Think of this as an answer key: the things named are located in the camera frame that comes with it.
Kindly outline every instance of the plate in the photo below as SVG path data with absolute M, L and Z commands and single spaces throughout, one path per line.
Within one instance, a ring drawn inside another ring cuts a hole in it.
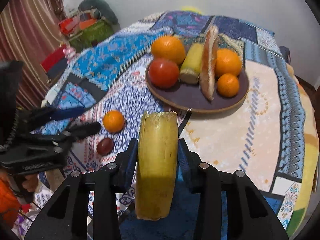
M 146 69 L 146 82 L 150 92 L 159 100 L 175 108 L 197 113 L 218 113 L 229 110 L 241 104 L 249 91 L 249 79 L 243 67 L 239 74 L 240 89 L 232 98 L 222 97 L 217 93 L 217 82 L 215 82 L 213 100 L 208 101 L 202 94 L 199 84 L 188 85 L 177 82 L 169 89 L 160 89 L 154 86 L 148 76 L 149 66 Z

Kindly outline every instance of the screw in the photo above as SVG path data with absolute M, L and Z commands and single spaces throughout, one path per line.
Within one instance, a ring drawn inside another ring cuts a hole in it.
M 238 170 L 238 171 L 236 171 L 236 175 L 238 176 L 238 177 L 244 177 L 244 172 L 243 171 L 241 171 L 241 170 Z
M 80 175 L 80 171 L 73 171 L 73 172 L 71 172 L 71 176 L 72 177 L 78 177 Z
M 116 163 L 108 163 L 107 164 L 107 168 L 112 170 L 112 169 L 115 169 L 117 167 L 117 164 Z
M 199 164 L 199 167 L 200 167 L 201 169 L 207 169 L 207 168 L 209 168 L 209 164 L 208 164 L 208 163 L 200 163 L 200 164 Z

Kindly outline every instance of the blue patterned cloth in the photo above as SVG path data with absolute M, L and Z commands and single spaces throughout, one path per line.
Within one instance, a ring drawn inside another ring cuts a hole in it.
M 212 16 L 193 12 L 172 11 L 165 13 L 152 27 L 153 30 L 169 26 L 176 34 L 186 37 L 196 37 L 204 33 Z
M 64 90 L 61 90 L 57 97 L 55 98 L 52 106 L 58 109 L 69 109 L 82 106 L 83 108 L 89 108 L 96 103 L 96 100 L 92 95 L 85 89 L 68 83 Z M 46 123 L 37 132 L 41 134 L 55 135 L 62 132 L 67 125 L 70 123 L 71 119 L 65 119 L 60 121 L 51 121 Z
M 282 199 L 276 199 L 276 198 L 271 198 L 271 197 L 266 197 L 266 196 L 264 196 L 264 198 L 269 203 L 269 205 L 272 208 L 272 210 L 274 211 L 274 213 L 277 214 L 279 212 L 280 207 L 281 207 L 283 198 Z
M 101 90 L 108 91 L 129 65 L 150 49 L 157 38 L 171 33 L 171 30 L 164 29 L 115 36 L 110 42 L 84 54 L 76 62 L 73 73 L 81 78 L 88 78 Z
M 273 31 L 268 30 L 268 29 L 266 29 L 266 28 L 263 28 L 263 27 L 261 27 L 261 26 L 258 26 L 258 25 L 254 24 L 254 23 L 252 23 L 252 22 L 244 21 L 244 20 L 241 20 L 241 19 L 239 19 L 239 22 L 240 22 L 240 23 L 247 24 L 247 25 L 249 25 L 249 26 L 251 26 L 251 27 L 254 27 L 254 28 L 256 28 L 256 29 L 264 30 L 264 31 L 268 32 L 272 37 L 275 36 L 275 33 L 274 33 Z
M 305 143 L 303 124 L 306 113 L 301 105 L 298 87 L 290 77 L 284 58 L 266 50 L 247 39 L 245 58 L 259 62 L 274 69 L 278 78 L 279 98 L 281 103 L 281 142 L 280 161 L 277 172 L 302 179 Z
M 219 33 L 224 33 L 235 40 L 246 38 L 255 43 L 258 42 L 256 29 L 246 23 L 240 22 L 239 19 L 216 16 L 213 24 L 218 26 Z

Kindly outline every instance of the orange box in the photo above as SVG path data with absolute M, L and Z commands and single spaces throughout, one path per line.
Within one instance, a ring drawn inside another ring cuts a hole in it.
M 97 19 L 90 19 L 90 20 L 87 20 L 87 21 L 84 21 L 84 22 L 80 22 L 79 23 L 79 27 L 81 30 L 91 26 L 92 24 L 94 24 L 95 22 L 97 21 Z

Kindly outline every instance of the floor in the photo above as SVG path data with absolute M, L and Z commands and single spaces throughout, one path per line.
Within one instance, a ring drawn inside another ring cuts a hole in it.
M 318 136 L 320 137 L 320 88 L 316 91 L 315 88 L 304 81 L 303 79 L 297 77 L 300 85 L 304 88 L 308 96 L 310 97 L 313 108 L 315 109 L 315 119 L 317 125 Z

